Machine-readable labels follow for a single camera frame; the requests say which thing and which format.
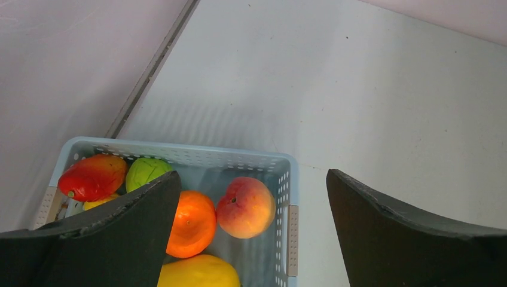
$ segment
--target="plastic basket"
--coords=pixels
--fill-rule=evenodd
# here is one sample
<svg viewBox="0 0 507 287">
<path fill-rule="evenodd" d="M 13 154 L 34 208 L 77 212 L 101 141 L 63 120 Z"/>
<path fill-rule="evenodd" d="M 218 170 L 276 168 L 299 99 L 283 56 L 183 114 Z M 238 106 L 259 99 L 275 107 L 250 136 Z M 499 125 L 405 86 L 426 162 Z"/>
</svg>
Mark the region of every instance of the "plastic basket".
<svg viewBox="0 0 507 287">
<path fill-rule="evenodd" d="M 297 285 L 298 165 L 290 155 L 169 143 L 79 137 L 62 148 L 35 228 L 82 212 L 82 203 L 57 190 L 62 173 L 94 154 L 113 154 L 131 164 L 139 157 L 165 160 L 178 171 L 183 190 L 199 190 L 216 202 L 238 176 L 257 178 L 273 193 L 276 215 L 269 229 L 252 239 L 236 239 L 218 227 L 204 251 L 234 266 L 244 287 Z"/>
</svg>

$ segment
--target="yellow lemon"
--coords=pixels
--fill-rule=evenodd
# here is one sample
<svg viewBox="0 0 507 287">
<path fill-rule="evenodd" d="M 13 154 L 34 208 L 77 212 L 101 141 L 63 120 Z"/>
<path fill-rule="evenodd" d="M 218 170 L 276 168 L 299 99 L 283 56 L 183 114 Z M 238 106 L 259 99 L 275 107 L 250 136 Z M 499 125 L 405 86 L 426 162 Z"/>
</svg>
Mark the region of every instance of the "yellow lemon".
<svg viewBox="0 0 507 287">
<path fill-rule="evenodd" d="M 157 287 L 240 287 L 231 264 L 211 255 L 197 255 L 162 266 Z"/>
<path fill-rule="evenodd" d="M 117 199 L 118 197 L 119 197 L 119 195 L 117 193 L 113 193 L 108 198 L 103 199 L 103 200 L 98 200 L 98 201 L 94 201 L 94 202 L 85 202 L 83 204 L 83 210 L 87 211 L 87 210 L 92 209 L 94 207 L 97 207 L 97 206 L 99 206 L 101 204 L 104 204 L 104 203 L 106 203 L 108 201 L 111 201 L 113 199 Z"/>
</svg>

